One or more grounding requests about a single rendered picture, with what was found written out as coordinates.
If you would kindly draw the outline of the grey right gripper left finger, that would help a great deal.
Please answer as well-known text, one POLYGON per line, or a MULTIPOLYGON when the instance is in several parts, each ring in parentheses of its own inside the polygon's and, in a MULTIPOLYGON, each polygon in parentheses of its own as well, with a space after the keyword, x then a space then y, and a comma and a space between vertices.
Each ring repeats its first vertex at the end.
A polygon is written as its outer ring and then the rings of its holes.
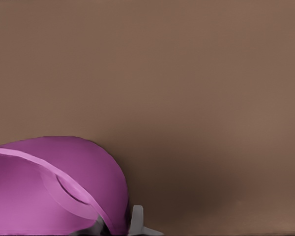
POLYGON ((74 231, 69 234, 69 236, 110 236, 110 230, 104 222, 103 218, 98 215, 95 223, 85 229, 74 231))

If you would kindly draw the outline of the pink bowl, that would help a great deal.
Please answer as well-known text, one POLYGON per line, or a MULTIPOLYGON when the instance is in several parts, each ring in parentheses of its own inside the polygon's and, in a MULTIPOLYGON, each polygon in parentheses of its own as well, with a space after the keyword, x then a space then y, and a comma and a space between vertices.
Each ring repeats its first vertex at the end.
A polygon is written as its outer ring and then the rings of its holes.
POLYGON ((0 236, 65 236, 98 215, 112 235, 128 234, 126 179, 102 147, 68 136, 0 145, 0 236))

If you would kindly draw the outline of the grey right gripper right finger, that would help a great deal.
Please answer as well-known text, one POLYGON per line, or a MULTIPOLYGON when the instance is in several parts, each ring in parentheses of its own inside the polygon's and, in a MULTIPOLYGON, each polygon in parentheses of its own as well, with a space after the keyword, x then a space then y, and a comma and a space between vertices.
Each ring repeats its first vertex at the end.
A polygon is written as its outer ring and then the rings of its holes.
POLYGON ((130 236, 163 236, 162 232, 144 226, 144 209, 141 205, 134 205, 129 229, 130 236))

